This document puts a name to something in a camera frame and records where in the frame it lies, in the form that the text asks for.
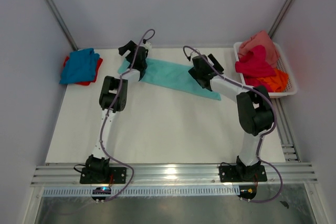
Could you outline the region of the teal t shirt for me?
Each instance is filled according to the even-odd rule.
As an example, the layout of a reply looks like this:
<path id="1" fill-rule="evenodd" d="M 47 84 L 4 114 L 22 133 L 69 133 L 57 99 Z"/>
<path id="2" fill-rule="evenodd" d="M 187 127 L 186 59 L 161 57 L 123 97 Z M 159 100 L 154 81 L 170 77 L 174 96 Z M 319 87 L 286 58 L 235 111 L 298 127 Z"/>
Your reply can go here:
<path id="1" fill-rule="evenodd" d="M 211 92 L 199 86 L 188 72 L 191 69 L 190 66 L 151 58 L 147 59 L 146 62 L 148 66 L 144 77 L 141 79 L 142 82 L 204 98 L 221 100 L 219 93 Z"/>

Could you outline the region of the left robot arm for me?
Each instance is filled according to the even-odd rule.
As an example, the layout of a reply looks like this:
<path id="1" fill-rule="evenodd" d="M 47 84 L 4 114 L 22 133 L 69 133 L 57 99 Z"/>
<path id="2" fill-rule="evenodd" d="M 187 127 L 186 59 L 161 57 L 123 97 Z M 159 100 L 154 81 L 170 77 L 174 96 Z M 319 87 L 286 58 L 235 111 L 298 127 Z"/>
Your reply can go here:
<path id="1" fill-rule="evenodd" d="M 122 164 L 124 169 L 118 167 L 117 170 L 113 170 L 110 161 L 115 159 L 108 154 L 106 145 L 117 115 L 125 109 L 128 86 L 139 82 L 145 75 L 148 67 L 146 60 L 151 49 L 152 45 L 146 39 L 142 39 L 138 45 L 129 41 L 118 49 L 119 55 L 125 56 L 129 64 L 118 78 L 112 76 L 104 78 L 99 97 L 99 105 L 102 108 L 100 131 L 92 153 L 81 170 L 81 184 L 125 183 L 127 166 Z"/>

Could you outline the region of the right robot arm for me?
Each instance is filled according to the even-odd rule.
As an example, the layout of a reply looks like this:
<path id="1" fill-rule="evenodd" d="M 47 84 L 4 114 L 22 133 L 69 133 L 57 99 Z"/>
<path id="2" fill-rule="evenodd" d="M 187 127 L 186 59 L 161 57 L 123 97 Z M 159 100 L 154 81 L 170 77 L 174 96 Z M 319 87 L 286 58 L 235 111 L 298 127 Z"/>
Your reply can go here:
<path id="1" fill-rule="evenodd" d="M 234 165 L 222 168 L 222 181 L 251 182 L 261 171 L 260 151 L 265 135 L 276 124 L 270 97 L 264 86 L 245 86 L 224 76 L 224 68 L 213 55 L 188 56 L 191 77 L 208 91 L 218 92 L 237 105 L 238 120 L 244 131 L 243 145 Z"/>

